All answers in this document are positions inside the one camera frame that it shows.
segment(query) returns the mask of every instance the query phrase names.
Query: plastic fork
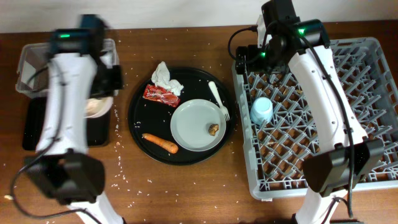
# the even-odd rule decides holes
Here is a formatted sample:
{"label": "plastic fork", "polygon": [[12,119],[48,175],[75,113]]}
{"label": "plastic fork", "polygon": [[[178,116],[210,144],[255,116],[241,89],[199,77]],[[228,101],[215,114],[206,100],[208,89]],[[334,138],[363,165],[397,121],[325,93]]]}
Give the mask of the plastic fork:
{"label": "plastic fork", "polygon": [[228,109],[221,102],[220,95],[218,94],[216,84],[213,81],[211,81],[211,82],[209,82],[209,87],[210,87],[210,90],[213,93],[214,97],[216,98],[218,105],[220,106],[220,110],[221,110],[222,114],[224,115],[225,120],[229,121]]}

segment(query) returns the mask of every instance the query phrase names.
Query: carrot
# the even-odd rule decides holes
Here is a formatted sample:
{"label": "carrot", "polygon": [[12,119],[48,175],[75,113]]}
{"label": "carrot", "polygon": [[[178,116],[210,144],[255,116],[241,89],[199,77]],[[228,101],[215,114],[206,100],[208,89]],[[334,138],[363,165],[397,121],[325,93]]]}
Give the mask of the carrot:
{"label": "carrot", "polygon": [[175,154],[178,151],[178,146],[170,141],[161,139],[152,134],[144,133],[142,137],[150,142],[155,143],[156,145],[166,149],[169,153]]}

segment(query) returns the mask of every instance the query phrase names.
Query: candy wrapper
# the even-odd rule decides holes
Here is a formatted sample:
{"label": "candy wrapper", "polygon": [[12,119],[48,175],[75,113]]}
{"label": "candy wrapper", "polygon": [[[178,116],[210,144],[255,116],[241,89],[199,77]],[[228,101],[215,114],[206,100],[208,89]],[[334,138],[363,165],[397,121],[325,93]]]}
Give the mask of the candy wrapper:
{"label": "candy wrapper", "polygon": [[177,107],[180,103],[180,98],[175,96],[172,92],[167,91],[165,88],[160,86],[148,84],[144,91],[144,99],[158,101],[165,103],[172,107]]}

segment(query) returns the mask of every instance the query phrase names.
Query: green light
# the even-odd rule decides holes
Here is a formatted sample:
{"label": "green light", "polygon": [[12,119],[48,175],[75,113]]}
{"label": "green light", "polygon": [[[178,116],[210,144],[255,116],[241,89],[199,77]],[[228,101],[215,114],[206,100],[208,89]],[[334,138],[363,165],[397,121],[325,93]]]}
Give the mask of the green light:
{"label": "green light", "polygon": [[60,35],[60,38],[69,38],[69,37],[70,37],[69,34],[61,34],[61,35]]}
{"label": "green light", "polygon": [[298,32],[300,35],[304,35],[304,31],[305,31],[305,29],[298,29]]}

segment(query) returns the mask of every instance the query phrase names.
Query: white wall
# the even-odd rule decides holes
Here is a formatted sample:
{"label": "white wall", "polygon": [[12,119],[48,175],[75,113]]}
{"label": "white wall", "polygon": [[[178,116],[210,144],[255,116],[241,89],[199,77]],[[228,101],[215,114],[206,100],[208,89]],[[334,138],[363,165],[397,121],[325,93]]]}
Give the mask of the white wall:
{"label": "white wall", "polygon": [[[255,24],[267,0],[0,0],[0,33],[75,27],[99,14],[113,28]],[[302,21],[398,19],[397,0],[293,0]]]}

